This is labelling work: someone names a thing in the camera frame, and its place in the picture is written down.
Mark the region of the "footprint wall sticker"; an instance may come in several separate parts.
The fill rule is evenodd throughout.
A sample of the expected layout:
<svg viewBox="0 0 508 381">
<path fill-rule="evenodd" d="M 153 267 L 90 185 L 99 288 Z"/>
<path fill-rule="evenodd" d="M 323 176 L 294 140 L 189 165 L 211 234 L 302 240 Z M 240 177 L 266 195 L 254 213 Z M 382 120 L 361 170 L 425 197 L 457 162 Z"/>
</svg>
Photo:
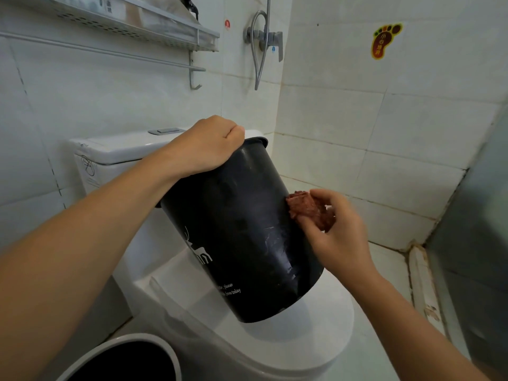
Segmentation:
<svg viewBox="0 0 508 381">
<path fill-rule="evenodd" d="M 403 30 L 403 24 L 383 25 L 373 34 L 371 44 L 371 56 L 374 60 L 384 58 L 386 48 L 392 43 L 394 38 Z"/>
</svg>

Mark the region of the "metal towel bar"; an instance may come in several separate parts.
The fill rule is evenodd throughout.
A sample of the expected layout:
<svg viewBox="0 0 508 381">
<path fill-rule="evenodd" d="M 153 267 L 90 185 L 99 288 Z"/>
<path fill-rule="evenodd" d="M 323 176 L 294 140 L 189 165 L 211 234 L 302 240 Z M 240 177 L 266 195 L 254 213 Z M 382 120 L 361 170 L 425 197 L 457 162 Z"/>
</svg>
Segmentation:
<svg viewBox="0 0 508 381">
<path fill-rule="evenodd" d="M 72 43 L 68 43 L 68 42 L 62 42 L 59 40 L 40 38 L 40 37 L 31 36 L 31 35 L 23 35 L 23 34 L 18 34 L 18 33 L 2 31 L 2 30 L 0 30 L 0 37 L 14 39 L 14 40 L 28 42 L 28 43 L 45 44 L 45 45 L 58 47 L 58 48 L 72 49 L 72 50 L 77 50 L 77 51 L 82 51 L 82 52 L 95 53 L 95 54 L 106 55 L 106 56 L 111 56 L 111 57 L 131 59 L 131 60 L 136 60 L 136 61 L 142 61 L 142 62 L 154 63 L 154 64 L 162 64 L 162 65 L 166 65 L 166 66 L 170 66 L 170 67 L 177 67 L 180 69 L 186 69 L 189 72 L 189 87 L 191 90 L 199 90 L 202 87 L 201 84 L 198 84 L 198 85 L 193 84 L 194 72 L 206 72 L 207 71 L 203 67 L 197 67 L 197 66 L 193 65 L 192 60 L 189 60 L 188 64 L 183 64 L 183 63 L 177 63 L 174 61 L 162 60 L 162 59 L 152 58 L 152 57 L 147 57 L 147 56 L 134 55 L 134 54 L 119 52 L 119 51 L 105 50 L 105 49 L 94 48 L 94 47 L 90 47 L 90 46 L 84 46 L 84 45 L 80 45 L 80 44 L 72 44 Z"/>
</svg>

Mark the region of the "white toilet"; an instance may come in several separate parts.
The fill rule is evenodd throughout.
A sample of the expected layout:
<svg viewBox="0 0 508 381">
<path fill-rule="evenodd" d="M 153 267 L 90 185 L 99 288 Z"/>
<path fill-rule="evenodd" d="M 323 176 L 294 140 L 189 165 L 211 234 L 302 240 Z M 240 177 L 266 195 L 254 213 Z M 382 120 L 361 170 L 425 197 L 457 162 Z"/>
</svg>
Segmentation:
<svg viewBox="0 0 508 381">
<path fill-rule="evenodd" d="M 209 381 L 314 381 L 326 373 L 353 333 L 352 298 L 342 284 L 324 269 L 295 304 L 266 320 L 243 323 L 160 201 L 133 237 L 113 277 L 134 317 L 177 352 L 184 376 Z"/>
</svg>

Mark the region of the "chrome shower faucet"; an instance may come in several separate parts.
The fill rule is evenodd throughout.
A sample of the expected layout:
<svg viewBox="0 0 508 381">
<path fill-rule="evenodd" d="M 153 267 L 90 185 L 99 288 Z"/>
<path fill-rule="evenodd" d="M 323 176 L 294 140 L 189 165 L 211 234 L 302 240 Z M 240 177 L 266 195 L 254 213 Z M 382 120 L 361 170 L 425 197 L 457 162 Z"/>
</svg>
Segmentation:
<svg viewBox="0 0 508 381">
<path fill-rule="evenodd" d="M 245 44 L 258 43 L 260 49 L 264 51 L 268 47 L 278 49 L 278 61 L 283 61 L 283 32 L 268 32 L 256 30 L 251 27 L 246 27 L 243 32 L 243 39 Z"/>
</svg>

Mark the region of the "person's right forearm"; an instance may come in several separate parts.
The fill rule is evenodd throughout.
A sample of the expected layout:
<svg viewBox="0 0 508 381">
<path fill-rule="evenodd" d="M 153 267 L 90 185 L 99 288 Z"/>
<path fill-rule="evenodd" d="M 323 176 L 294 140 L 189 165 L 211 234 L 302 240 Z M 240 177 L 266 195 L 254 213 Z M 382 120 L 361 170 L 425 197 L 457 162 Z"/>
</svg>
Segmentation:
<svg viewBox="0 0 508 381">
<path fill-rule="evenodd" d="M 490 381 L 378 272 L 340 281 L 370 321 L 400 381 Z"/>
</svg>

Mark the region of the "metal wall shelf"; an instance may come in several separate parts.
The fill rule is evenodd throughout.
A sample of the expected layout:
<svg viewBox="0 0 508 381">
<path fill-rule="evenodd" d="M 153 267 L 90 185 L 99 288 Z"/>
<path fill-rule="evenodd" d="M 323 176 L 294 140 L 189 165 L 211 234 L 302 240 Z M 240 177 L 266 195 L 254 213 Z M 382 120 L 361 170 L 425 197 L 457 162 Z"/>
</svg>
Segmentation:
<svg viewBox="0 0 508 381">
<path fill-rule="evenodd" d="M 219 51 L 219 33 L 203 27 L 181 0 L 0 0 L 145 42 Z"/>
</svg>

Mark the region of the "person's left forearm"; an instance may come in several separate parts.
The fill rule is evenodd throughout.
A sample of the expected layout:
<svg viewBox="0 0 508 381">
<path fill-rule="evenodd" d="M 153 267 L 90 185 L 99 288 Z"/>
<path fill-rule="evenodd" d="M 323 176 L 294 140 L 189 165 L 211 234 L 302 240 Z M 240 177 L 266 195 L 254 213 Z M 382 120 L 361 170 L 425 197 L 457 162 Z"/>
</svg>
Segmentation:
<svg viewBox="0 0 508 381">
<path fill-rule="evenodd" d="M 31 381 L 73 336 L 150 211 L 177 180 L 165 146 L 0 256 L 0 381 Z"/>
</svg>

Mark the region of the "black plastic waste bin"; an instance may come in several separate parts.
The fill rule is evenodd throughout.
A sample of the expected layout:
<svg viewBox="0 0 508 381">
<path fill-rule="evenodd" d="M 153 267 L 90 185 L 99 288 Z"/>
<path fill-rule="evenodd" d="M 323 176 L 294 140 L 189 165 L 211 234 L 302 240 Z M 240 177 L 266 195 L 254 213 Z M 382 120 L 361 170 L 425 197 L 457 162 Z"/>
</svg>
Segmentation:
<svg viewBox="0 0 508 381">
<path fill-rule="evenodd" d="M 180 179 L 161 207 L 239 321 L 296 303 L 323 266 L 289 214 L 286 189 L 262 136 L 247 138 L 212 171 Z"/>
</svg>

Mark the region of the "person's left hand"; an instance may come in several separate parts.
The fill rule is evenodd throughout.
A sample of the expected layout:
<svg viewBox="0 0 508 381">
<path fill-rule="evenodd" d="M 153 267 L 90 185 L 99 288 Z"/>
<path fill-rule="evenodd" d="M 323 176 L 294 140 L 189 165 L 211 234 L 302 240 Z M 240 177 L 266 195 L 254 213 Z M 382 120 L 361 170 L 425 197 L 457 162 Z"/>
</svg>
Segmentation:
<svg viewBox="0 0 508 381">
<path fill-rule="evenodd" d="M 170 174 L 184 178 L 223 165 L 232 155 L 223 154 L 225 122 L 233 121 L 218 115 L 201 119 L 162 147 L 162 159 Z"/>
</svg>

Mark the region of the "person's right hand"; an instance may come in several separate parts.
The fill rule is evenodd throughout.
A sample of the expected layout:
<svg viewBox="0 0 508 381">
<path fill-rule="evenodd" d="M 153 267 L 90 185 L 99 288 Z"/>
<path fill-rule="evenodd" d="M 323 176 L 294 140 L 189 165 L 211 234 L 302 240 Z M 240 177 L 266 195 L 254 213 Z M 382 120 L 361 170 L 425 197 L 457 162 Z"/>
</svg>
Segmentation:
<svg viewBox="0 0 508 381">
<path fill-rule="evenodd" d="M 327 232 L 329 252 L 315 254 L 320 263 L 350 292 L 367 288 L 380 277 L 370 254 L 366 226 L 342 194 L 327 189 L 311 189 L 310 194 L 329 206 L 335 223 Z"/>
</svg>

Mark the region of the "red scrubbing cloth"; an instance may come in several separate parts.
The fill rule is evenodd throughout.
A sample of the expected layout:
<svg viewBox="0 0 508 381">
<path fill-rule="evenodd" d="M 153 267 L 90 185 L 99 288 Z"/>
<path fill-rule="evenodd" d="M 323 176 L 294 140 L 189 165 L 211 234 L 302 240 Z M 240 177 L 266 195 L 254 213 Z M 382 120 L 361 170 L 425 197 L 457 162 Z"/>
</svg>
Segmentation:
<svg viewBox="0 0 508 381">
<path fill-rule="evenodd" d="M 289 207 L 289 216 L 292 220 L 304 216 L 311 219 L 322 231 L 328 232 L 335 223 L 335 215 L 327 205 L 318 198 L 314 198 L 310 192 L 296 191 L 290 193 L 285 199 Z"/>
</svg>

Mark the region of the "white round bin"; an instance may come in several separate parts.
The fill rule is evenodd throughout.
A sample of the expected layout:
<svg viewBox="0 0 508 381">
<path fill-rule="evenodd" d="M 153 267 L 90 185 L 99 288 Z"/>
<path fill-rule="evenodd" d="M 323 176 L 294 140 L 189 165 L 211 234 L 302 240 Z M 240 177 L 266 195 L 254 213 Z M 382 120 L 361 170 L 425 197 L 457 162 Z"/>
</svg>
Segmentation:
<svg viewBox="0 0 508 381">
<path fill-rule="evenodd" d="M 126 334 L 80 357 L 56 381 L 182 381 L 179 360 L 162 338 Z"/>
</svg>

